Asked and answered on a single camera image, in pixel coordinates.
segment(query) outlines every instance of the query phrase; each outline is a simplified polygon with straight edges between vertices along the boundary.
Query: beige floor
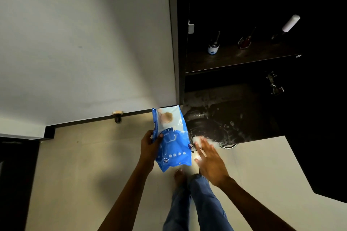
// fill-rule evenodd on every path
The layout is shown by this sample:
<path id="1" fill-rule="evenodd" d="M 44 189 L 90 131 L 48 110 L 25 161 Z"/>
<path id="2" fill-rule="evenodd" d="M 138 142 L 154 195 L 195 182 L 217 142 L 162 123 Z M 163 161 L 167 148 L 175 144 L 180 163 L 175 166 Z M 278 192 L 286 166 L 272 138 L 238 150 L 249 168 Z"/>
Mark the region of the beige floor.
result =
<path id="1" fill-rule="evenodd" d="M 153 127 L 152 115 L 58 128 L 41 144 L 26 231 L 97 230 L 136 165 L 140 140 Z M 347 230 L 347 204 L 312 192 L 285 137 L 219 150 L 230 175 L 297 230 Z M 197 172 L 197 166 L 188 167 Z M 145 185 L 134 230 L 161 230 L 170 209 L 172 173 L 157 164 Z M 322 175 L 329 181 L 328 175 Z M 249 225 L 212 186 L 237 230 Z M 199 230 L 194 205 L 190 230 Z"/>

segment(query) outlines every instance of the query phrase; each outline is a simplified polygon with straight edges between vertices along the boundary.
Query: leg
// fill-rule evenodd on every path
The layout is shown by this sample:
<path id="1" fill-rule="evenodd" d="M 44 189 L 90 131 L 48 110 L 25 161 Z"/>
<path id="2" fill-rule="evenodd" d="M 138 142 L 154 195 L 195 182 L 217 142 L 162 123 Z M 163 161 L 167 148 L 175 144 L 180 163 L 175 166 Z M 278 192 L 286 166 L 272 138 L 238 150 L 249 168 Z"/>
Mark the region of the leg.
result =
<path id="1" fill-rule="evenodd" d="M 189 231 L 189 209 L 191 196 L 187 188 L 187 177 L 181 171 L 175 173 L 176 190 L 172 195 L 169 214 L 163 231 Z"/>
<path id="2" fill-rule="evenodd" d="M 193 175 L 188 188 L 196 206 L 201 231 L 234 231 L 205 177 Z"/>

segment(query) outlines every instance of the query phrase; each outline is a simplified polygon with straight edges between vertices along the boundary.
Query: hand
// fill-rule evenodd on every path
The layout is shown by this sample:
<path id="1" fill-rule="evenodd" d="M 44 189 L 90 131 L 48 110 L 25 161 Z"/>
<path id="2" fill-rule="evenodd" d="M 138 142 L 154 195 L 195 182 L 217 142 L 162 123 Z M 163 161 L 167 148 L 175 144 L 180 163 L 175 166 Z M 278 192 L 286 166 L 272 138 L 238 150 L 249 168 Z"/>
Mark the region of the hand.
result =
<path id="1" fill-rule="evenodd" d="M 153 169 L 154 160 L 158 155 L 158 149 L 161 141 L 163 140 L 163 134 L 160 134 L 157 140 L 152 143 L 152 134 L 153 130 L 149 130 L 146 132 L 145 136 L 143 136 L 141 140 L 141 155 L 138 161 L 139 165 L 148 169 L 149 172 Z"/>
<path id="2" fill-rule="evenodd" d="M 213 185 L 221 187 L 223 182 L 230 179 L 227 168 L 222 160 L 222 158 L 217 153 L 213 145 L 209 145 L 206 138 L 201 138 L 202 149 L 204 150 L 206 156 L 200 150 L 197 143 L 195 148 L 201 157 L 201 160 L 195 159 L 194 161 L 200 167 L 200 173 L 207 178 Z"/>

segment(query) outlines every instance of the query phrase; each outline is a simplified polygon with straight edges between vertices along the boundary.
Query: cotton wipe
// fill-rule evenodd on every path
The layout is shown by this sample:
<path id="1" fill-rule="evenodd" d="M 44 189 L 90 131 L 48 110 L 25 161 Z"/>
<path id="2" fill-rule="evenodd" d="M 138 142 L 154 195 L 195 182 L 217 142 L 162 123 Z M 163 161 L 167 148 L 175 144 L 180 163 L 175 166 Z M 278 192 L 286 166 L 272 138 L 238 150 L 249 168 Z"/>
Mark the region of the cotton wipe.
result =
<path id="1" fill-rule="evenodd" d="M 153 108 L 152 114 L 153 141 L 164 135 L 155 159 L 160 169 L 165 172 L 170 166 L 192 165 L 188 130 L 179 106 Z"/>

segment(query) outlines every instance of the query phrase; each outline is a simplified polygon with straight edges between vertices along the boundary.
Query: forearm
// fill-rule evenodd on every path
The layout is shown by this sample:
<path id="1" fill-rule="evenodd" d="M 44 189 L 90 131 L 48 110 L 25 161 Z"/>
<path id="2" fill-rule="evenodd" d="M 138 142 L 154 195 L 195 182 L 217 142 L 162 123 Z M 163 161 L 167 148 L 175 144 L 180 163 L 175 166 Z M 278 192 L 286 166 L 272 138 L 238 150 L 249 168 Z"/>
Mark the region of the forearm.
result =
<path id="1" fill-rule="evenodd" d="M 132 230 L 149 173 L 150 170 L 146 169 L 146 165 L 137 164 L 111 211 L 99 227 L 99 231 Z"/>
<path id="2" fill-rule="evenodd" d="M 240 187 L 235 180 L 227 178 L 220 189 L 229 197 L 243 217 L 256 230 L 290 230 L 294 229 L 277 215 L 267 209 L 253 196 Z"/>

